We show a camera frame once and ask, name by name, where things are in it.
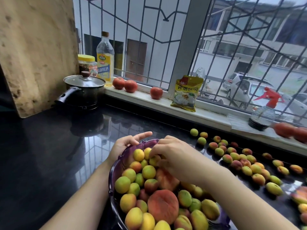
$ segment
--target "person's right arm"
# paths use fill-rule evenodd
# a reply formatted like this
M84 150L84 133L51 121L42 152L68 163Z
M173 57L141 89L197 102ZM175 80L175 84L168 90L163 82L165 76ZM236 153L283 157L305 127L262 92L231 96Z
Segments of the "person's right arm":
M206 158L187 143L167 136L152 148L150 157L156 154L166 157L158 165L177 179L207 190L238 229L298 229L242 184L227 168Z

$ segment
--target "red spray nozzle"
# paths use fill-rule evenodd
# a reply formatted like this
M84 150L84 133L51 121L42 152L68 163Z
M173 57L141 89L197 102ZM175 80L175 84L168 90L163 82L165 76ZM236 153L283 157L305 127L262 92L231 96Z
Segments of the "red spray nozzle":
M264 94L254 100L259 100L262 98L269 98L270 101L266 104L266 106L270 108L275 108L278 103L278 99L279 98L282 99L282 96L280 96L279 93L271 90L269 87L265 87L264 90L265 90Z

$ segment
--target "person's left hand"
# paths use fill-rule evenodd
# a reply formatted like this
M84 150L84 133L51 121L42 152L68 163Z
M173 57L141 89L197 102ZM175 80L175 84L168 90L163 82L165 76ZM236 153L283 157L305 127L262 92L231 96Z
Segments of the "person's left hand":
M128 135L118 139L115 144L113 145L108 158L106 159L107 163L112 166L114 162L118 159L118 156L122 154L122 152L129 146L129 145L138 145L141 139L147 138L151 136L153 133L152 131L147 131L144 133L137 134L135 136Z

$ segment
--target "spray bottle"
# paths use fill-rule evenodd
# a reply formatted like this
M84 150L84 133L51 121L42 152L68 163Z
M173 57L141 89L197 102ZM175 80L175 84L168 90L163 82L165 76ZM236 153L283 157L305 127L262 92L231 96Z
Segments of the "spray bottle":
M271 90L269 87L265 87L264 90L264 94L254 100L269 98L270 101L265 106L258 108L248 120L248 125L259 131L264 131L274 122L274 108L276 107L279 98L282 98L279 93Z

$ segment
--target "plastic bottle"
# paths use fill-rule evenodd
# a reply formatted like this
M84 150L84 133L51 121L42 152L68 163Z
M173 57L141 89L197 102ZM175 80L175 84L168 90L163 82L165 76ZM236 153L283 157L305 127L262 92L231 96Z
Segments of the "plastic bottle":
M111 81L114 74L114 49L109 42L109 32L101 33L101 42L97 46L98 78Z
M264 94L254 100L269 98L270 101L265 106L258 108L248 120L248 125L259 131L264 131L274 122L274 108L276 107L279 98L282 98L279 93L271 90L269 87L265 87L264 90Z

